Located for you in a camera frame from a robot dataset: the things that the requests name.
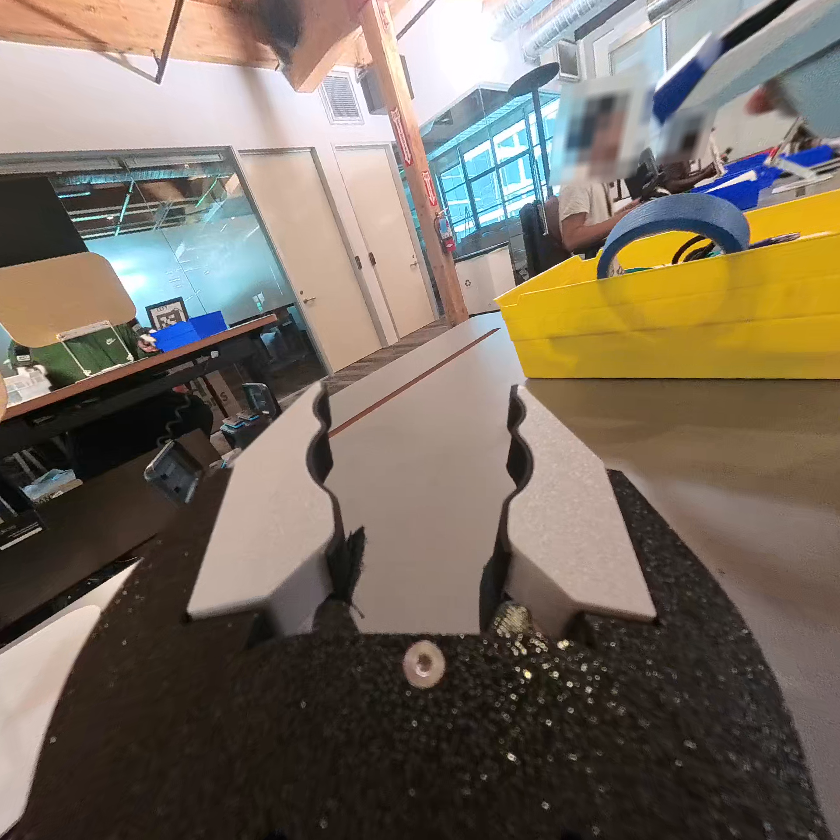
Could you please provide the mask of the person's right hand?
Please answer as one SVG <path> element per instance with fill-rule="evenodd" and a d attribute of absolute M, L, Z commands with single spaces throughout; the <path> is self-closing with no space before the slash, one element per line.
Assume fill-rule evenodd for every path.
<path fill-rule="evenodd" d="M 790 103 L 786 100 L 784 91 L 776 80 L 767 81 L 754 91 L 745 105 L 745 111 L 752 116 L 772 112 L 787 116 L 791 113 L 795 114 L 791 111 Z"/>

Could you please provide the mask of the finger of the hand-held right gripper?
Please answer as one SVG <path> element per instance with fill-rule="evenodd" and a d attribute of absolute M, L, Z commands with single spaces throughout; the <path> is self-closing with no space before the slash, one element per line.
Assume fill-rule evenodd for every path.
<path fill-rule="evenodd" d="M 812 58 L 774 79 L 777 109 L 827 138 L 839 135 L 839 58 Z"/>
<path fill-rule="evenodd" d="M 838 38 L 839 2 L 795 2 L 711 65 L 692 90 L 692 108 L 719 109 L 834 46 Z"/>

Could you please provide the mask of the yellow plastic bin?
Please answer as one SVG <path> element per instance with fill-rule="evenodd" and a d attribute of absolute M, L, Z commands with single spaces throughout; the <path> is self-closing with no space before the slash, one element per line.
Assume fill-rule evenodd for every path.
<path fill-rule="evenodd" d="M 641 238 L 604 280 L 576 256 L 497 299 L 531 379 L 839 378 L 838 191 L 744 213 L 750 247 Z"/>

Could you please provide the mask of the black disc on pole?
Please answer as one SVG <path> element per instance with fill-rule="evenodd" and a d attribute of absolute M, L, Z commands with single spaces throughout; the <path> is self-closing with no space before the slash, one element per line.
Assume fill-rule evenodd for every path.
<path fill-rule="evenodd" d="M 560 64 L 558 62 L 550 62 L 547 65 L 540 65 L 522 75 L 508 89 L 508 95 L 511 98 L 520 98 L 527 94 L 532 100 L 532 109 L 534 113 L 535 128 L 538 135 L 539 154 L 542 162 L 542 172 L 544 175 L 544 189 L 539 188 L 539 200 L 545 203 L 546 200 L 553 197 L 553 186 L 550 183 L 550 158 L 547 145 L 546 133 L 544 130 L 544 120 L 542 111 L 541 90 L 546 85 L 551 83 L 560 73 Z"/>

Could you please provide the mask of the white recycling cabinet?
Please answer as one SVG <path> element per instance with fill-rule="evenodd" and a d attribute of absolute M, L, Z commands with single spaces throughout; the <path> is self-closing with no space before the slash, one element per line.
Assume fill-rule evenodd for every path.
<path fill-rule="evenodd" d="M 497 298 L 516 286 L 508 241 L 455 260 L 458 283 L 470 317 L 498 311 Z"/>

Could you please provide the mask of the wood edged desk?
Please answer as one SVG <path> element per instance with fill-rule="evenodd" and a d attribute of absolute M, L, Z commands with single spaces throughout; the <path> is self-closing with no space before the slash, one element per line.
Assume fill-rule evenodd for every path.
<path fill-rule="evenodd" d="M 268 352 L 260 336 L 275 325 L 275 316 L 264 316 L 13 405 L 1 423 L 1 457 L 32 448 L 234 364 L 242 364 L 253 382 L 264 382 Z"/>

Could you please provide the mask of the blue masking tape roll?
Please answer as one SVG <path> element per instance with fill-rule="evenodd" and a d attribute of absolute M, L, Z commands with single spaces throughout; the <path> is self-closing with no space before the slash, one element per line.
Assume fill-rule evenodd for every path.
<path fill-rule="evenodd" d="M 597 260 L 596 278 L 608 278 L 613 261 L 626 246 L 670 232 L 702 236 L 720 246 L 725 254 L 750 247 L 749 220 L 724 198 L 705 193 L 663 196 L 637 206 L 616 223 Z"/>

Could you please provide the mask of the blue plastic bin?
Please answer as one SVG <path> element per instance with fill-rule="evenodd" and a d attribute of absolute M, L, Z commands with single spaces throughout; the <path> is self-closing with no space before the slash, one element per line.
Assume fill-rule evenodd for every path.
<path fill-rule="evenodd" d="M 223 313 L 216 310 L 186 321 L 174 322 L 170 326 L 152 332 L 150 337 L 160 352 L 168 353 L 223 333 L 227 329 L 228 325 Z"/>
<path fill-rule="evenodd" d="M 763 189 L 792 173 L 780 167 L 779 163 L 767 165 L 771 150 L 742 157 L 723 165 L 723 174 L 707 183 L 692 188 L 693 193 L 732 194 L 738 197 L 757 196 Z M 811 149 L 782 154 L 777 161 L 791 161 L 806 170 L 825 165 L 835 159 L 833 147 L 821 143 Z"/>

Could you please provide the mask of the black office chair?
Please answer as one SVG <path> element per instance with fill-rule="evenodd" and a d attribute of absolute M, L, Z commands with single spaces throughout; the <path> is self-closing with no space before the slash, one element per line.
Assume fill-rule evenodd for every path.
<path fill-rule="evenodd" d="M 562 241 L 557 196 L 550 196 L 542 203 L 524 204 L 519 211 L 519 222 L 528 278 L 534 278 L 571 257 Z"/>

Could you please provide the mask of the cardboard box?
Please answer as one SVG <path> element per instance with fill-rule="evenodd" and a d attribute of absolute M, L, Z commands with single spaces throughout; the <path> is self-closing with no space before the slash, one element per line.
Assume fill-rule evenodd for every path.
<path fill-rule="evenodd" d="M 229 390 L 223 376 L 217 371 L 190 381 L 190 389 L 195 396 L 210 407 L 214 428 L 218 428 L 225 418 L 239 411 L 233 393 Z"/>

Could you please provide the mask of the black white marker sign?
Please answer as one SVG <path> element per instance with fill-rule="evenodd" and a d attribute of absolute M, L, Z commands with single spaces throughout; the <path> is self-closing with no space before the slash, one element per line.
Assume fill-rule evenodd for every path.
<path fill-rule="evenodd" d="M 186 322 L 190 316 L 182 297 L 158 301 L 145 307 L 153 331 L 167 329 L 177 323 Z"/>

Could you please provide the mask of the wall vent grille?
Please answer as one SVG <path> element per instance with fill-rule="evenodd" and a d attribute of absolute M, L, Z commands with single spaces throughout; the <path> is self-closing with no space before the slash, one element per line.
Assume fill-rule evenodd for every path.
<path fill-rule="evenodd" d="M 318 92 L 332 125 L 362 125 L 364 115 L 355 94 L 351 75 L 334 70 L 320 83 Z"/>

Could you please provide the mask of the black charger case with display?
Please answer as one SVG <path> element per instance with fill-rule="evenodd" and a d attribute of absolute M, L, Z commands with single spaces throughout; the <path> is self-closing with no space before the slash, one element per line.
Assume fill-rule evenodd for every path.
<path fill-rule="evenodd" d="M 176 505 L 192 502 L 205 468 L 178 440 L 171 440 L 144 468 L 143 478 Z"/>

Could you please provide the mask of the wooden post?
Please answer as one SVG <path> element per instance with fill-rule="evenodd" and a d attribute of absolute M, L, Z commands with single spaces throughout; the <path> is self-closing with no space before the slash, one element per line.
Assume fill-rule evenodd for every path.
<path fill-rule="evenodd" d="M 434 227 L 434 209 L 440 207 L 424 144 L 419 131 L 396 32 L 385 2 L 356 2 L 362 33 L 385 101 L 395 140 L 401 152 L 406 182 L 413 197 L 429 264 L 444 305 L 448 324 L 469 319 L 453 256 L 442 251 Z"/>

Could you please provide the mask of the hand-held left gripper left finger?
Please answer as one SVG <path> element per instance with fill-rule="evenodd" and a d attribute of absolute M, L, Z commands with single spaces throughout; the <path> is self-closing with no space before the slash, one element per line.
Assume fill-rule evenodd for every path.
<path fill-rule="evenodd" d="M 257 613 L 282 637 L 312 630 L 344 535 L 324 485 L 331 425 L 319 381 L 236 458 L 187 604 L 192 620 Z"/>

